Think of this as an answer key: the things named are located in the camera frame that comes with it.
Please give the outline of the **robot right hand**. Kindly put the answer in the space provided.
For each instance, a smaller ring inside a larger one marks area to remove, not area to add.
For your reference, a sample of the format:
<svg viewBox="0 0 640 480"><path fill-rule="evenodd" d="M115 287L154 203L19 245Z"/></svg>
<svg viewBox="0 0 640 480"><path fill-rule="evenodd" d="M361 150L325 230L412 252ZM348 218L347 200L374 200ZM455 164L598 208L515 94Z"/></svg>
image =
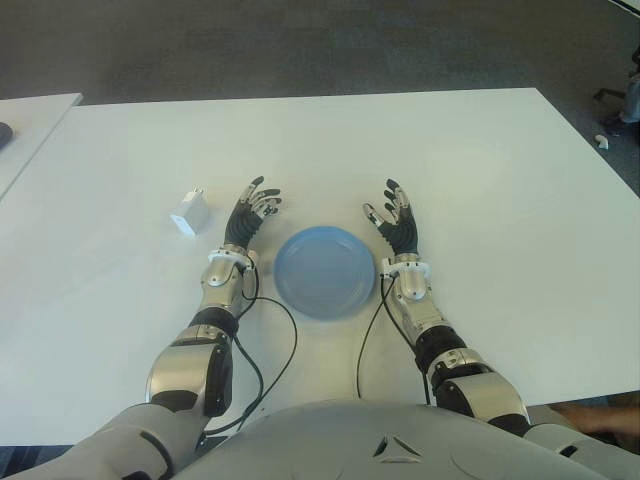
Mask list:
<svg viewBox="0 0 640 480"><path fill-rule="evenodd" d="M365 217L375 226L396 256L418 254L419 235L411 204L404 189L393 179L387 179L384 207L391 215L386 220L370 203L363 204Z"/></svg>

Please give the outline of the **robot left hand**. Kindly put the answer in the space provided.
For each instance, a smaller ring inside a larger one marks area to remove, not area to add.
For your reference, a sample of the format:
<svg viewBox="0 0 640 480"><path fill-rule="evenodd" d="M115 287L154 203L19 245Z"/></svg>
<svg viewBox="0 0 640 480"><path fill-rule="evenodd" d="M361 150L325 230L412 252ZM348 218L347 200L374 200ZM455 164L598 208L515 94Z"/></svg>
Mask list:
<svg viewBox="0 0 640 480"><path fill-rule="evenodd" d="M279 213L281 190L260 189L263 182L259 176L242 191L226 224L224 246L247 250L264 220Z"/></svg>

